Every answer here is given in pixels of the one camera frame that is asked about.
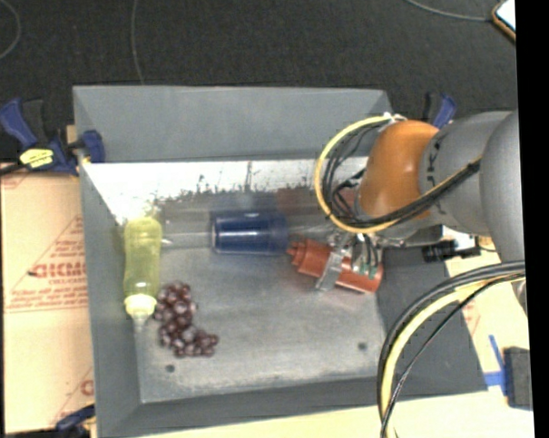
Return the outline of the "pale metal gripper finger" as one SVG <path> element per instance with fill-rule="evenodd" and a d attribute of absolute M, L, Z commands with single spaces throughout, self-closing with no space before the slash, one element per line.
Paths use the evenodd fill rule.
<path fill-rule="evenodd" d="M 316 280 L 315 289 L 331 291 L 336 287 L 343 270 L 344 255 L 341 251 L 333 251 L 328 255 L 326 265 Z"/>

